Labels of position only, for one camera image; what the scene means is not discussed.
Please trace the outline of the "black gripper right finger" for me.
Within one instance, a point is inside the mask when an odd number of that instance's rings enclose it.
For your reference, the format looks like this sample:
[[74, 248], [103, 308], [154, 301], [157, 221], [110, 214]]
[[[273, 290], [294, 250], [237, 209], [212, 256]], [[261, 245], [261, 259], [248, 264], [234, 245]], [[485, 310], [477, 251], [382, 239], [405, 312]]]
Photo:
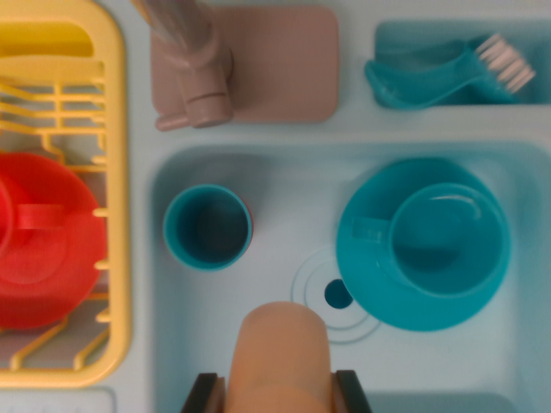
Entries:
[[372, 413], [356, 372], [338, 370], [331, 375], [332, 412]]

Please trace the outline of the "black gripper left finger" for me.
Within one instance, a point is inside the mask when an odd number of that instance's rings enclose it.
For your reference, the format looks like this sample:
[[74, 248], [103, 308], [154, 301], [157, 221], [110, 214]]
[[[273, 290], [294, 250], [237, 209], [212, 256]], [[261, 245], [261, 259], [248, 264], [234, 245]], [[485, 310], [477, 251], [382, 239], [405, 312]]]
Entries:
[[225, 408], [226, 382], [217, 373], [200, 373], [185, 401], [182, 413], [222, 413]]

